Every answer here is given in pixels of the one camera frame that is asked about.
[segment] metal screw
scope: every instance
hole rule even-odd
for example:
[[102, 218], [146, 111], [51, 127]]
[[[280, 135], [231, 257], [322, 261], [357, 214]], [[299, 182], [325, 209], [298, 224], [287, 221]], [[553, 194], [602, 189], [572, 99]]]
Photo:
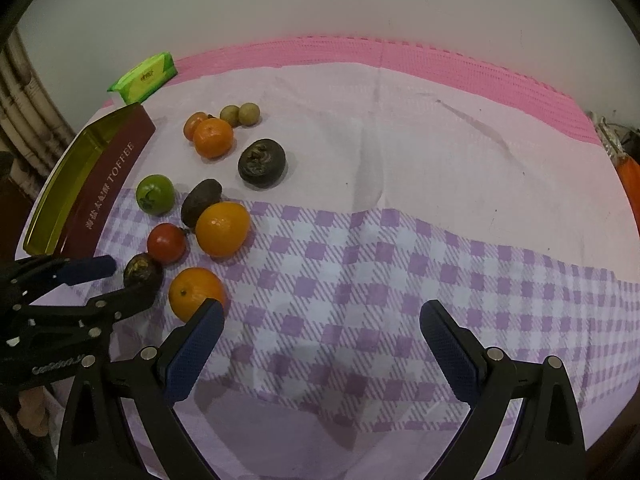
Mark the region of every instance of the metal screw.
[[546, 361], [549, 363], [549, 366], [552, 368], [562, 368], [562, 360], [555, 355], [550, 355]]
[[150, 361], [154, 357], [158, 355], [158, 350], [155, 346], [147, 346], [140, 351], [140, 357], [142, 357], [145, 361]]
[[82, 366], [83, 366], [83, 367], [88, 368], [89, 366], [91, 366], [92, 364], [94, 364], [94, 363], [95, 363], [95, 357], [94, 357], [94, 356], [92, 356], [91, 354], [89, 354], [89, 355], [85, 355], [85, 356], [82, 358], [81, 363], [82, 363]]
[[499, 348], [492, 347], [486, 351], [486, 356], [492, 361], [502, 361], [504, 352]]

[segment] green tissue package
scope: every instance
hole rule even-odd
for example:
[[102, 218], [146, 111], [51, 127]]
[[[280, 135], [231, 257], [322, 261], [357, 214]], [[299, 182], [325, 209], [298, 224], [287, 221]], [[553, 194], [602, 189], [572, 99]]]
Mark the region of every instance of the green tissue package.
[[161, 52], [129, 70], [107, 92], [115, 105], [141, 103], [177, 73], [171, 54]]

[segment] white wall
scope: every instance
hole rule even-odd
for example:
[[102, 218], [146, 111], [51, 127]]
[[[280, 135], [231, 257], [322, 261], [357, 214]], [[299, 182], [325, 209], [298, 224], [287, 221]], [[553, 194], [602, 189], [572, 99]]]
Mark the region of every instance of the white wall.
[[76, 129], [111, 82], [156, 52], [320, 33], [431, 43], [640, 124], [640, 48], [609, 0], [35, 0], [19, 30]]

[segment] checkered pattern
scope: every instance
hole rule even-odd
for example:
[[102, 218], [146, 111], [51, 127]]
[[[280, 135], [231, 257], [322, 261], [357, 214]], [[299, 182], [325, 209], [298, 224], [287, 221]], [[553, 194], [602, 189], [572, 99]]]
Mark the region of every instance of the checkered pattern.
[[[485, 346], [534, 362], [558, 355], [580, 406], [638, 380], [640, 286], [608, 270], [466, 240], [393, 209], [244, 205], [253, 227], [242, 249], [212, 261], [191, 237], [187, 259], [167, 269], [159, 304], [116, 325], [116, 354], [158, 344], [180, 325], [168, 283], [203, 266], [223, 280], [231, 303], [200, 381], [361, 431], [452, 430], [462, 422], [466, 406], [418, 326], [421, 305], [433, 298]], [[179, 211], [162, 221], [179, 224]], [[97, 254], [112, 254], [123, 268], [157, 222], [123, 190]], [[81, 292], [94, 296], [121, 280]], [[508, 416], [512, 422], [514, 411]]]

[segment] brown striped curtain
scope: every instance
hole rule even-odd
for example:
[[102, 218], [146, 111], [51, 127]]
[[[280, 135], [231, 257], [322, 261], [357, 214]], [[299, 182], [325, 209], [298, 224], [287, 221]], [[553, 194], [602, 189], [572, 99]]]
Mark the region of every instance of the brown striped curtain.
[[0, 50], [0, 151], [15, 157], [10, 178], [35, 200], [73, 138], [14, 30]]

